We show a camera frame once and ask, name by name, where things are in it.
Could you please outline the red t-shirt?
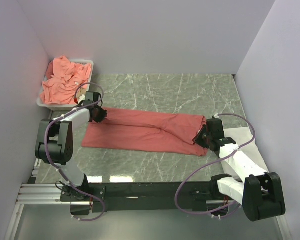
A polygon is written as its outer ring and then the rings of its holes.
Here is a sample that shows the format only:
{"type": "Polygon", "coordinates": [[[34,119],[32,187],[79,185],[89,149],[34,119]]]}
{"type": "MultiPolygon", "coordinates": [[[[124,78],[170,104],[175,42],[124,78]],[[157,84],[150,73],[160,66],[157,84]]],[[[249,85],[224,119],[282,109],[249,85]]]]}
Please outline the red t-shirt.
{"type": "Polygon", "coordinates": [[[206,123],[203,115],[106,108],[107,117],[88,124],[84,148],[176,153],[205,156],[207,148],[194,142],[206,123]]]}

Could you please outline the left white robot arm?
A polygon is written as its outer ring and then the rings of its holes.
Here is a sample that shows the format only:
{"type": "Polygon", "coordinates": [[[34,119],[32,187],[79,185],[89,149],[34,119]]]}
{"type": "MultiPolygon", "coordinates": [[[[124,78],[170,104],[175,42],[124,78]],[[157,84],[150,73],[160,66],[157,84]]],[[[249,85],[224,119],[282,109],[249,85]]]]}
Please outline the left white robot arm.
{"type": "Polygon", "coordinates": [[[41,120],[38,128],[35,156],[50,164],[66,181],[64,191],[72,188],[72,195],[78,201],[90,195],[87,176],[82,173],[73,160],[73,131],[88,122],[100,123],[107,111],[102,108],[103,95],[88,91],[85,99],[64,116],[41,120]]]}

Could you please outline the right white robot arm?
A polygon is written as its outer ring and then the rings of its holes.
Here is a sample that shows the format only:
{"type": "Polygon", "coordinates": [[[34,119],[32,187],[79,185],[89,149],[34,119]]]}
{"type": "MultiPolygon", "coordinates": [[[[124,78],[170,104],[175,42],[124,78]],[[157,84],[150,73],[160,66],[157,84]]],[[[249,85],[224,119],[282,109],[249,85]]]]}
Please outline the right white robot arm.
{"type": "Polygon", "coordinates": [[[209,193],[212,198],[230,197],[243,207],[252,222],[286,213],[279,175],[258,166],[233,138],[226,137],[221,119],[213,117],[206,120],[194,141],[222,158],[235,172],[234,176],[221,174],[211,178],[209,193]]]}

